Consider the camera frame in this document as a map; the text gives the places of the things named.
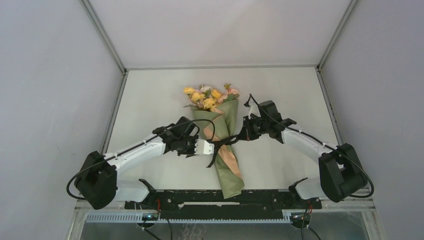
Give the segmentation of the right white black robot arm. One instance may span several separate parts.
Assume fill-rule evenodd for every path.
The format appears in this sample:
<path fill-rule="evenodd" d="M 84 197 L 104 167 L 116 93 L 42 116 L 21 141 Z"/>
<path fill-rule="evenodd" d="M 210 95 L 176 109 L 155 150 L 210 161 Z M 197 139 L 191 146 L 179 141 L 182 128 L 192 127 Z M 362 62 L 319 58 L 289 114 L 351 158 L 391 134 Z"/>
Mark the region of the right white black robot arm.
<path fill-rule="evenodd" d="M 339 203 L 347 197 L 364 199 L 374 194 L 374 184 L 352 145 L 329 144 L 305 132 L 295 120 L 282 118 L 272 100 L 257 103 L 250 97 L 244 106 L 249 110 L 243 117 L 239 140 L 254 141 L 268 135 L 318 165 L 318 177 L 305 177 L 289 186 L 289 203 L 293 207 L 302 208 L 314 198 L 326 197 Z"/>

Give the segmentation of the yellow flower stem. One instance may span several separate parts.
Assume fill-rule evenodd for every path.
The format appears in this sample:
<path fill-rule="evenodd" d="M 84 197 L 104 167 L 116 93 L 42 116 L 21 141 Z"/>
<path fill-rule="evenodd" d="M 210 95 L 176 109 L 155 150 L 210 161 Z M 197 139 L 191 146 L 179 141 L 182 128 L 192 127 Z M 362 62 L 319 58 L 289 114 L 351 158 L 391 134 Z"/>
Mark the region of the yellow flower stem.
<path fill-rule="evenodd" d="M 194 87 L 185 87 L 183 89 L 183 93 L 187 96 L 190 102 L 189 105 L 185 106 L 185 108 L 215 112 L 216 107 L 221 104 L 217 103 L 221 93 L 215 88 L 213 88 L 209 95 L 203 94 L 200 89 L 195 89 Z"/>

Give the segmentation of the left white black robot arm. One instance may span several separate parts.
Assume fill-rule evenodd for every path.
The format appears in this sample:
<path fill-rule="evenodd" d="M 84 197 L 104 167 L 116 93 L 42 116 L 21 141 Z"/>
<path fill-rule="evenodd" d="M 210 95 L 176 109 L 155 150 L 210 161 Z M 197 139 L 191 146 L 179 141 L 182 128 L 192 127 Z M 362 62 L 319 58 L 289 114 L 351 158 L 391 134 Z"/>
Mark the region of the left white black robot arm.
<path fill-rule="evenodd" d="M 77 200 L 87 201 L 95 210 L 112 202 L 133 201 L 149 209 L 157 196 L 141 180 L 124 180 L 130 169 L 168 152 L 194 154 L 199 127 L 182 116 L 177 123 L 154 129 L 143 140 L 114 152 L 101 154 L 93 151 L 86 157 L 80 171 L 67 183 L 67 194 Z"/>

